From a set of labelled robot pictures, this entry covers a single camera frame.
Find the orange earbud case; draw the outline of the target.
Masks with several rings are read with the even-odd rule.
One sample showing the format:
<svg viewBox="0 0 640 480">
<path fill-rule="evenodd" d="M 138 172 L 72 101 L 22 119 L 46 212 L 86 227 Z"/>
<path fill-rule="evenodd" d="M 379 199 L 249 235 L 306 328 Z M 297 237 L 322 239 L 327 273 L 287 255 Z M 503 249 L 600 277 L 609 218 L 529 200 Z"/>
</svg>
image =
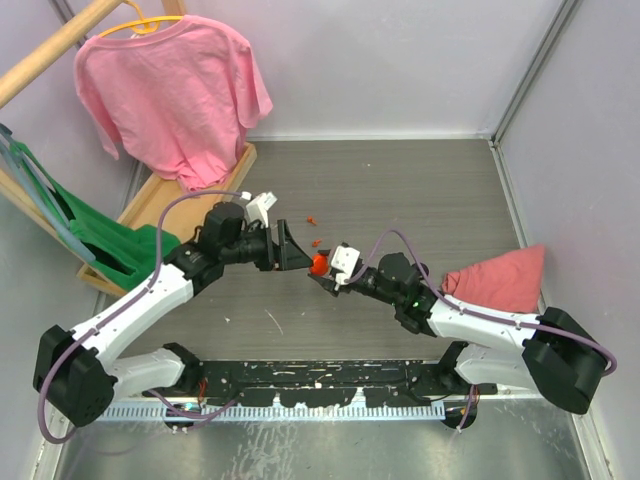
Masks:
<svg viewBox="0 0 640 480">
<path fill-rule="evenodd" d="M 324 276 L 329 272 L 330 262 L 327 253 L 317 253 L 312 257 L 309 273 L 314 276 Z"/>
</svg>

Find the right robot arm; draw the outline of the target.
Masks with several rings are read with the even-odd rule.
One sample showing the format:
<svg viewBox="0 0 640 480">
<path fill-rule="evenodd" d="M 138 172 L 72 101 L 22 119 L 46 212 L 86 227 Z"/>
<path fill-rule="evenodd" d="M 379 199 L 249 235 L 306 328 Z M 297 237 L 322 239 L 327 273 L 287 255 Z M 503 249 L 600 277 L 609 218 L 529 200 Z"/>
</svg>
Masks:
<svg viewBox="0 0 640 480">
<path fill-rule="evenodd" d="M 540 394 L 567 412 L 583 415 L 614 362 L 567 312 L 549 307 L 521 314 L 480 307 L 432 288 L 424 268 L 403 253 L 366 265 L 358 250 L 339 246 L 312 258 L 310 277 L 330 294 L 357 292 L 393 307 L 413 334 L 451 338 L 451 358 L 438 379 L 459 394 L 470 385 L 501 384 Z"/>
</svg>

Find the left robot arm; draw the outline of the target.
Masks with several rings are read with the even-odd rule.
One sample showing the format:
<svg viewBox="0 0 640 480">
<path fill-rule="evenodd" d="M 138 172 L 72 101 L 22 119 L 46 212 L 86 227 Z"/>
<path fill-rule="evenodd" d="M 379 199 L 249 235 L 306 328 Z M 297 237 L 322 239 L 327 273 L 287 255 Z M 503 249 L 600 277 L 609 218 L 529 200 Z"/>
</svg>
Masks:
<svg viewBox="0 0 640 480">
<path fill-rule="evenodd" d="M 311 258 L 280 220 L 270 226 L 272 193 L 247 205 L 220 202 L 186 243 L 161 258 L 139 286 L 93 318 L 64 330 L 55 325 L 40 339 L 34 387 L 38 406 L 52 405 L 83 427 L 120 398 L 167 388 L 178 396 L 196 392 L 201 361 L 177 343 L 124 358 L 122 352 L 166 314 L 219 280 L 228 265 L 252 263 L 260 271 L 307 269 Z"/>
</svg>

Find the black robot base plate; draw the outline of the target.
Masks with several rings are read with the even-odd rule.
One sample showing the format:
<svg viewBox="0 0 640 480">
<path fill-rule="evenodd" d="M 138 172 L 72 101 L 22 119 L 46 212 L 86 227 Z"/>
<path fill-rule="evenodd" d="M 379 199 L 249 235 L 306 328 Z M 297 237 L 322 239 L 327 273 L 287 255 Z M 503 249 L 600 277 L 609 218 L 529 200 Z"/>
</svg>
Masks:
<svg viewBox="0 0 640 480">
<path fill-rule="evenodd" d="M 206 361 L 188 390 L 160 388 L 166 398 L 201 396 L 210 405 L 231 400 L 246 407 L 309 408 L 351 404 L 358 393 L 365 406 L 429 406 L 465 396 L 470 386 L 422 360 Z"/>
</svg>

